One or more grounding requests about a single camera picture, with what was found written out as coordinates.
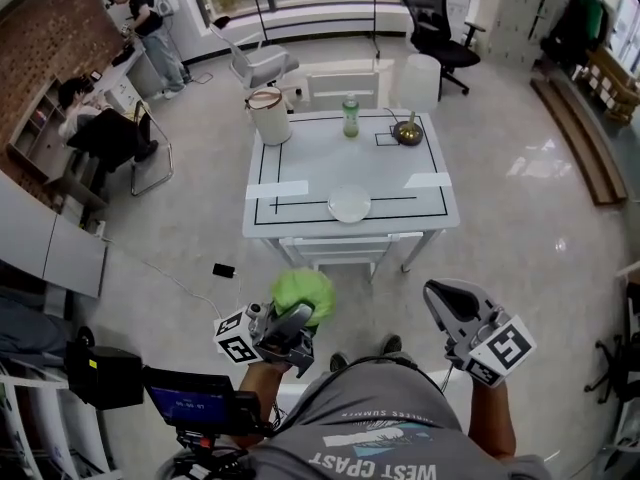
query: monitor screen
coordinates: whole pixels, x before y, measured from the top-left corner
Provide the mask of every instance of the monitor screen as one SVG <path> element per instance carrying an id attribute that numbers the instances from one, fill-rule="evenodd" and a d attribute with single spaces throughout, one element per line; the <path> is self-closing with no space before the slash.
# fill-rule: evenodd
<path id="1" fill-rule="evenodd" d="M 224 397 L 210 393 L 191 393 L 151 387 L 151 395 L 160 414 L 171 425 L 227 423 L 228 410 Z"/>

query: tiled floor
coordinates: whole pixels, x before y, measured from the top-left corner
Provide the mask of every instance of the tiled floor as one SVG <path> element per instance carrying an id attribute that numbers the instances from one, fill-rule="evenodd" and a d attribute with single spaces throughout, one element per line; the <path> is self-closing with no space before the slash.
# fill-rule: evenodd
<path id="1" fill-rule="evenodd" d="M 288 81 L 304 80 L 307 71 L 377 66 L 381 106 L 393 106 L 393 84 L 407 52 L 400 39 L 383 38 L 380 46 L 376 65 L 364 38 L 293 43 L 288 48 L 302 65 Z M 196 76 L 209 71 L 213 80 L 190 85 L 156 110 L 173 141 L 176 172 L 169 183 L 134 199 L 128 172 L 112 176 L 106 233 L 117 246 L 109 249 L 101 299 L 82 302 L 99 342 L 135 351 L 152 366 L 228 374 L 239 382 L 243 372 L 212 345 L 211 307 L 130 256 L 169 272 L 223 313 L 234 309 L 238 286 L 212 277 L 214 262 L 238 268 L 242 302 L 268 297 L 283 265 L 242 236 L 253 131 L 228 62 L 194 67 Z M 386 258 L 373 286 L 358 267 L 328 270 L 338 308 L 318 332 L 317 360 L 302 381 L 323 371 L 336 349 L 356 357 L 389 331 L 403 336 L 425 371 L 446 368 L 444 336 L 422 301 L 422 285 L 431 277 L 476 282 L 519 314 L 538 342 L 538 351 L 509 379 L 518 449 L 543 457 L 559 450 L 550 468 L 564 478 L 593 457 L 615 411 L 614 403 L 598 406 L 583 386 L 603 368 L 594 342 L 610 338 L 621 321 L 613 279 L 629 262 L 621 216 L 593 206 L 526 74 L 480 64 L 459 76 L 471 94 L 464 97 L 445 82 L 433 121 L 461 225 L 426 249 L 409 274 L 399 272 L 399 261 L 411 244 Z M 296 382 L 293 375 L 287 381 Z M 173 430 L 149 402 L 110 411 L 105 420 L 126 478 L 152 478 L 177 449 Z"/>

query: white bucket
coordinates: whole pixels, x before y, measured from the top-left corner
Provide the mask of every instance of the white bucket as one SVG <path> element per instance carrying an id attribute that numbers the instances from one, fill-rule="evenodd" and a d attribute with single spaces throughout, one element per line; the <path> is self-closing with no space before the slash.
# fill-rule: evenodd
<path id="1" fill-rule="evenodd" d="M 262 142 L 267 146 L 277 146 L 291 137 L 287 107 L 277 87 L 264 87 L 253 92 L 247 98 L 247 108 Z"/>

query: green sponge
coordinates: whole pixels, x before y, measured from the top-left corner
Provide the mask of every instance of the green sponge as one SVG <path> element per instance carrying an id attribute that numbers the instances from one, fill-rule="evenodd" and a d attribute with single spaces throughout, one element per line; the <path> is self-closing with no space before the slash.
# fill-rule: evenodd
<path id="1" fill-rule="evenodd" d="M 283 315 L 299 302 L 314 305 L 307 327 L 315 327 L 330 317 L 336 308 L 336 291 L 322 272 L 309 268 L 286 270 L 271 286 L 271 295 L 278 315 Z"/>

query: gray shirt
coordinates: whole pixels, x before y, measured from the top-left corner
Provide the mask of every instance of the gray shirt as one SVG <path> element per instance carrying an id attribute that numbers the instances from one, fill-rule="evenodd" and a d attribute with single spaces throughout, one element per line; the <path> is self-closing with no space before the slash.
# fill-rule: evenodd
<path id="1" fill-rule="evenodd" d="M 252 448 L 246 460 L 259 480 L 551 479 L 539 457 L 501 462 L 487 455 L 462 433 L 439 390 L 396 364 L 347 370 L 295 425 Z"/>

